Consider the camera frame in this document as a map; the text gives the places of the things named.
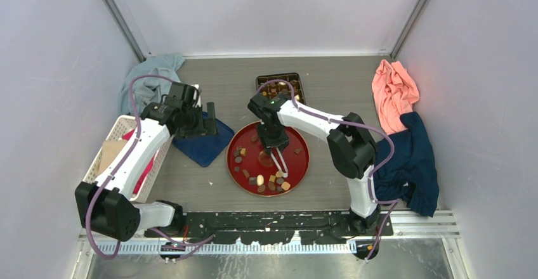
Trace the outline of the blue box lid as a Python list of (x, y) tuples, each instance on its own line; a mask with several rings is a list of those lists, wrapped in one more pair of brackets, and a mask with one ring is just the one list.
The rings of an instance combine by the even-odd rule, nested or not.
[(202, 111), (201, 119), (194, 129), (182, 132), (180, 136), (175, 136), (171, 145), (185, 154), (201, 167), (209, 166), (217, 156), (229, 145), (234, 131), (218, 119), (209, 120), (214, 123), (215, 134), (209, 134), (204, 127), (208, 120), (208, 113)]

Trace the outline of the metal tongs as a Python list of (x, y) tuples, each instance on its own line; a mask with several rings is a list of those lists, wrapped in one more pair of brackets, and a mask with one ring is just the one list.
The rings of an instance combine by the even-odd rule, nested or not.
[(283, 154), (279, 148), (272, 148), (270, 151), (270, 157), (278, 169), (278, 172), (283, 178), (287, 178), (289, 175), (289, 169), (284, 160)]

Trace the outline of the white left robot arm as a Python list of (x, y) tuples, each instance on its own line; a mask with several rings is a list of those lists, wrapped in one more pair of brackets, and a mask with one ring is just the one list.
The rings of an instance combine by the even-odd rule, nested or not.
[(134, 204), (131, 196), (168, 141), (217, 134), (214, 103), (202, 106), (197, 85), (172, 82), (169, 92), (147, 105), (135, 122), (134, 134), (112, 163), (93, 182), (83, 181), (75, 189), (82, 227), (120, 242), (151, 228), (178, 236), (185, 228), (180, 205), (165, 200)]

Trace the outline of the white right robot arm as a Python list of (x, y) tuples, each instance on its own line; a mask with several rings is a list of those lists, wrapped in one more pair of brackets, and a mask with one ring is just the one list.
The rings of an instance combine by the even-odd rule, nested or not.
[(265, 152), (279, 169), (287, 169), (282, 158), (289, 145), (287, 127), (299, 129), (327, 143), (336, 170), (347, 178), (353, 229), (368, 235), (377, 226), (379, 205), (374, 198), (373, 172), (377, 145), (358, 114), (332, 115), (296, 102), (280, 94), (269, 100), (253, 96), (248, 109), (260, 120), (256, 126)]

